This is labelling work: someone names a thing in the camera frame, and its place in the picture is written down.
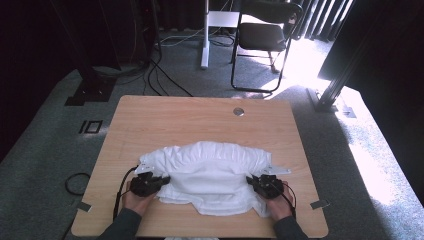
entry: gray carpet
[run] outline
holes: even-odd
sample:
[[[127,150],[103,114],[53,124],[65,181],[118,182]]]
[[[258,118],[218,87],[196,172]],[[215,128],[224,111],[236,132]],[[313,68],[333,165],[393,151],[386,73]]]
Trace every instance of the gray carpet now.
[[[331,202],[324,209],[330,230],[325,239],[423,239],[424,210],[360,94],[345,89],[339,99],[353,107],[357,118],[320,113],[314,110],[306,89],[326,82],[305,75],[307,66],[297,68],[295,57],[286,66],[280,91],[264,96],[231,88],[231,48],[211,45],[207,70],[200,69],[200,54],[198,41],[163,47],[159,65],[196,97],[273,98],[291,103],[318,194]],[[155,74],[150,78],[159,90]],[[240,61],[238,79],[242,83],[261,86],[276,77],[267,66],[258,68],[257,62]],[[144,90],[143,75],[121,77],[109,102],[65,107],[80,81],[73,71],[57,84],[1,163],[0,239],[89,239],[67,232],[81,197],[65,190],[65,180],[74,173],[92,172],[121,96],[156,94],[148,84]],[[186,96],[160,72],[159,82],[169,95]],[[80,133],[84,121],[100,120],[98,134]],[[76,178],[72,187],[83,191],[86,184],[83,177]]]

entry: person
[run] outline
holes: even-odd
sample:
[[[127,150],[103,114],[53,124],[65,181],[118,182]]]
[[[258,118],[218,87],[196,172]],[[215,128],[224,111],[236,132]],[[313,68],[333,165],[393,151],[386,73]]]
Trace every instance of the person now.
[[[288,189],[288,183],[283,183],[283,194],[288,200],[293,202],[293,197]],[[141,219],[155,196],[156,194],[151,194],[148,197],[139,197],[131,191],[128,191],[122,196],[123,208],[118,216],[97,239],[133,240],[141,223]],[[299,224],[297,224],[290,205],[283,196],[280,195],[274,199],[264,199],[264,201],[271,212],[271,218],[275,220],[273,228],[277,240],[308,239]]]

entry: black device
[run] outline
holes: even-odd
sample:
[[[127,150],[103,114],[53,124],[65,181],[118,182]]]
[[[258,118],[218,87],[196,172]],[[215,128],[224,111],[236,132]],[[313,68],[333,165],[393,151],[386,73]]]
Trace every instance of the black device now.
[[[284,192],[283,182],[275,175],[262,174],[260,177],[252,175],[246,177],[247,183],[253,186],[253,190],[266,199],[273,199]]]
[[[158,192],[163,185],[170,182],[168,177],[153,177],[152,172],[138,174],[131,180],[130,191],[139,197],[147,197],[150,194]]]

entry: sleeve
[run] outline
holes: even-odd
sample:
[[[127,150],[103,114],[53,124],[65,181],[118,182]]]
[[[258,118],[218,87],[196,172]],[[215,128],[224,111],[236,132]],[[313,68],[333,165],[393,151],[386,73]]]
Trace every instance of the sleeve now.
[[[113,223],[97,239],[133,240],[140,226],[140,222],[140,215],[130,209],[122,208]]]
[[[277,240],[308,239],[308,236],[306,236],[292,216],[278,220],[274,224],[274,231],[275,235],[277,235]]]

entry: white towel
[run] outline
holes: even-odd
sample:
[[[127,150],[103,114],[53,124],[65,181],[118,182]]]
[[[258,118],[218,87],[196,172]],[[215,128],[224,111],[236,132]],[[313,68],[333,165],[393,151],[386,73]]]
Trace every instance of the white towel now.
[[[265,202],[247,184],[246,176],[259,175],[271,165],[271,153],[233,143],[201,141],[165,147],[140,157],[154,176],[170,176],[157,196],[161,202],[192,203],[200,214],[228,216],[255,209],[269,216]]]

